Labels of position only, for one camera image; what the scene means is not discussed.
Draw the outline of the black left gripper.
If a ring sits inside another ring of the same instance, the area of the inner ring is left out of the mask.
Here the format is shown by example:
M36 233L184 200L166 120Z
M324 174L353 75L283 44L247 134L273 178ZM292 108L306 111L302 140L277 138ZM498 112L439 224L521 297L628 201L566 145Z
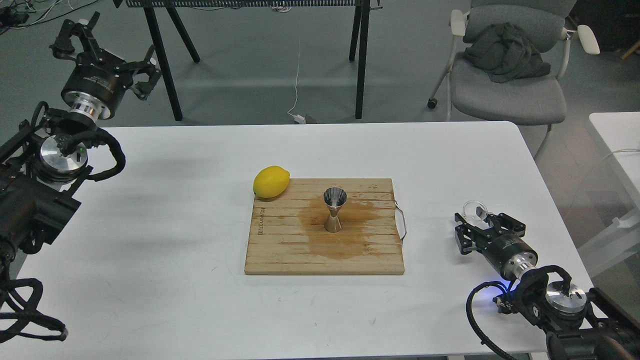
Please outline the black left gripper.
M153 59L155 45L151 44L144 59L125 62L124 59L106 52L99 46L93 29L100 18L99 12L86 22L66 19L59 34L49 48L53 57L60 60L75 60L64 87L62 100L72 105L77 95L85 94L102 103L99 119L114 117L126 91L132 91L138 100L146 101L162 77ZM76 55L72 38L77 37L82 45L82 53Z

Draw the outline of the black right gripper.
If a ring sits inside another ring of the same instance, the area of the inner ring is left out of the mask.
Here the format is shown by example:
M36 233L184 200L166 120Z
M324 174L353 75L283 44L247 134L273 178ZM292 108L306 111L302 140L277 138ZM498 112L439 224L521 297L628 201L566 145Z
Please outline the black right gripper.
M461 255L482 253L493 269L507 281L521 280L534 269L537 253L524 242L526 225L503 212L489 213L483 220L489 228L478 228L456 212L455 241Z

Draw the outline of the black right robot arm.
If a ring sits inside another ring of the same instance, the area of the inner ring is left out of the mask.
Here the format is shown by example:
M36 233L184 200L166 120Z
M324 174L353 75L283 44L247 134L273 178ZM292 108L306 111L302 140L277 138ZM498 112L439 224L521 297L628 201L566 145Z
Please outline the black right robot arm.
M551 360L637 360L639 323L601 289L583 291L558 265L537 267L538 255L522 240L526 226L505 213L487 214L487 228L478 228L459 213L454 215L455 240L462 255L482 254L503 278L471 290L465 312L483 345L505 360L512 356L484 333L473 315L473 299L482 289L495 287L499 313L521 314L543 330Z

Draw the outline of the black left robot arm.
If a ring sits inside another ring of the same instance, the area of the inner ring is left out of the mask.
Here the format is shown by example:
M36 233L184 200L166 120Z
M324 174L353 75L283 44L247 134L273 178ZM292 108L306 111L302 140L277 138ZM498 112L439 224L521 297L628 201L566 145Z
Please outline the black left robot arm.
M43 285L36 278L12 279L18 253L35 255L52 244L80 207L74 194L86 180L101 182L121 173L126 156L99 120L115 116L127 91L145 101L162 72L151 45L144 59L126 61L101 47L93 35L100 14L89 20L66 19L50 46L56 59L74 69L61 91L68 109L35 107L30 120L1 146L0 255L3 321L1 342L14 337L64 341L66 325L39 312Z

